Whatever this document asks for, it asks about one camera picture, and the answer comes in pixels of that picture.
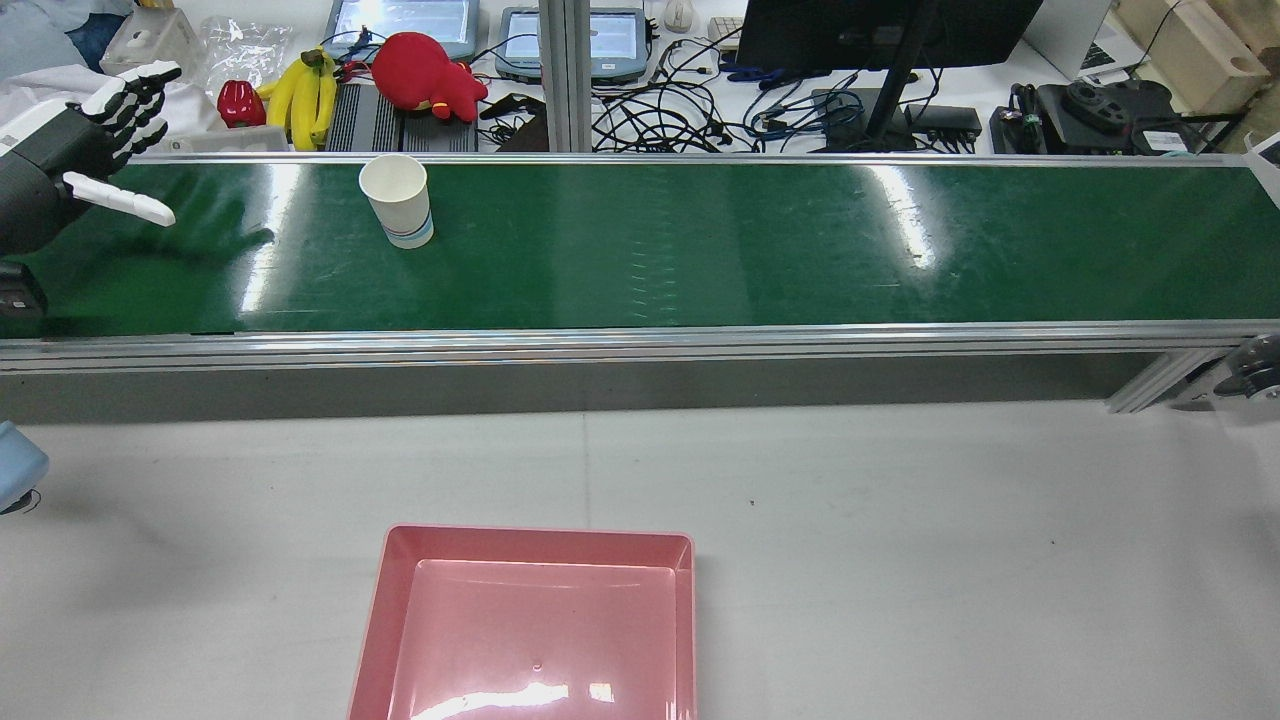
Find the banana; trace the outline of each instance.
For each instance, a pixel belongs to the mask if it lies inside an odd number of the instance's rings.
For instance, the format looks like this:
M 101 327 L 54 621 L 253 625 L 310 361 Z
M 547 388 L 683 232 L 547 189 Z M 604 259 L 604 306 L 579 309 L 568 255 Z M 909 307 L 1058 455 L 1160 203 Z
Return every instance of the banana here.
M 273 79 L 266 85 L 260 85 L 255 87 L 253 92 L 257 92 L 257 96 L 261 97 L 262 100 L 270 100 L 271 95 L 275 92 L 275 86 L 279 83 L 280 83 L 279 79 Z
M 316 105 L 320 101 L 320 68 L 307 68 L 298 77 L 293 88 L 293 99 L 289 102 L 289 135 L 293 138 L 293 149 L 310 151 L 316 149 L 311 140 L 311 129 L 316 122 Z
M 284 70 L 280 79 L 275 81 L 271 91 L 271 102 L 266 108 L 266 124 L 279 128 L 289 127 L 289 104 L 303 72 L 308 70 L 302 59 L 297 59 Z
M 329 123 L 333 120 L 333 106 L 338 100 L 338 78 L 334 77 L 337 64 L 326 53 L 324 65 L 320 68 L 320 97 L 317 100 L 316 119 L 311 126 L 311 142 L 320 147 L 329 133 Z

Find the green conveyor belt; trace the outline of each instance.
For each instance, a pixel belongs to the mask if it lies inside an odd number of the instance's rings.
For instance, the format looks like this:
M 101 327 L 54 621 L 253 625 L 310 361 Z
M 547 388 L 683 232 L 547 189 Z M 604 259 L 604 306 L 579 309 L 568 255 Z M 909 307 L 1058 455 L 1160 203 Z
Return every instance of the green conveyor belt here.
M 138 164 L 178 224 L 93 209 L 4 337 L 1280 318 L 1244 168 L 431 164 L 436 237 L 357 164 Z

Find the pink tray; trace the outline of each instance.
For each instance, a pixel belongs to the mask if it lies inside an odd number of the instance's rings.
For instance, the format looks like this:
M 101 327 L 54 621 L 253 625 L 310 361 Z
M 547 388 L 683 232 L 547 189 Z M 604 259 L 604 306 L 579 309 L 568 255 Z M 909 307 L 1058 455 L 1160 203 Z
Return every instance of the pink tray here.
M 696 720 L 678 534 L 397 525 L 351 720 Z

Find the white table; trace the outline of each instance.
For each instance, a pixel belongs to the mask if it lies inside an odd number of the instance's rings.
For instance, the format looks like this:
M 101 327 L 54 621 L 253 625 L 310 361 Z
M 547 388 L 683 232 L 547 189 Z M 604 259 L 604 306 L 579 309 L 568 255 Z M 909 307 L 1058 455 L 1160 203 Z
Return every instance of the white table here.
M 704 720 L 1275 719 L 1256 410 L 26 425 L 52 469 L 0 519 L 0 717 L 340 720 L 417 521 L 687 532 Z
M 640 6 L 639 0 L 595 0 L 594 6 Z M 498 24 L 502 9 L 509 5 L 536 5 L 531 0 L 481 0 L 481 41 L 480 47 L 489 47 L 500 42 Z M 650 56 L 650 65 L 646 73 L 653 72 L 657 58 L 672 41 L 682 37 L 699 37 L 707 32 L 707 19 L 713 15 L 741 17 L 745 12 L 745 0 L 695 0 L 698 18 L 689 33 L 677 35 L 660 27 L 664 0 L 644 1 L 646 14 L 659 20 L 660 36 L 654 44 Z M 287 56 L 292 58 L 297 53 L 311 47 L 321 40 L 328 27 L 328 17 L 332 3 L 328 0 L 287 0 L 280 3 L 260 3 L 255 0 L 182 0 L 180 6 L 187 13 L 192 24 L 198 27 L 209 15 L 230 15 L 242 20 L 266 22 L 276 24 L 289 24 L 297 31 L 297 37 Z M 703 55 L 696 65 L 691 67 L 714 68 L 710 55 Z M 489 55 L 475 64 L 477 73 L 497 76 L 493 65 L 493 56 Z M 920 70 L 923 76 L 916 83 L 908 86 L 905 99 L 924 96 L 932 88 L 928 73 Z M 815 78 L 806 81 L 791 97 L 804 97 L 812 90 L 828 88 L 847 77 L 847 73 L 837 73 L 829 78 Z M 878 88 L 883 82 L 883 72 L 863 73 L 854 85 L 858 88 Z M 685 74 L 681 79 L 699 82 L 707 79 L 704 76 Z M 979 154 L 991 154 L 991 140 L 986 132 L 987 119 L 998 105 L 1009 100 L 1009 87 L 1015 83 L 1064 83 L 1068 82 L 1062 74 L 1047 60 L 1039 56 L 1027 44 L 1019 44 L 1009 61 L 1000 65 L 983 68 L 954 68 L 943 74 L 943 81 L 938 96 L 933 100 L 937 105 L 970 106 L 978 111 L 978 118 L 984 126 L 982 137 L 978 138 L 977 150 Z M 744 113 L 759 91 L 754 83 L 732 83 L 724 77 L 712 79 L 708 87 L 716 96 L 717 109 L 730 122 L 740 122 Z M 520 92 L 541 97 L 541 87 L 511 81 L 494 81 L 490 85 L 489 100 L 494 101 L 508 92 Z M 767 108 L 772 99 L 781 97 L 783 91 L 772 92 L 758 109 Z M 680 108 L 678 102 L 672 106 Z M 488 123 L 481 122 L 481 127 Z M 781 142 L 769 143 L 768 150 L 777 152 Z M 797 137 L 787 145 L 787 152 L 808 152 L 824 145 L 822 136 Z M 481 150 L 492 150 L 493 146 L 483 142 Z

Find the white paper cup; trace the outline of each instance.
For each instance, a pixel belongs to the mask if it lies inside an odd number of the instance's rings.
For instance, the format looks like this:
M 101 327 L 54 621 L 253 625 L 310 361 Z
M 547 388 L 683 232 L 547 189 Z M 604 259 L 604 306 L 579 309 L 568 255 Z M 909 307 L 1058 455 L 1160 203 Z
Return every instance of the white paper cup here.
M 426 168 L 408 155 L 379 155 L 360 170 L 360 191 L 369 199 L 387 240 L 412 250 L 435 234 Z

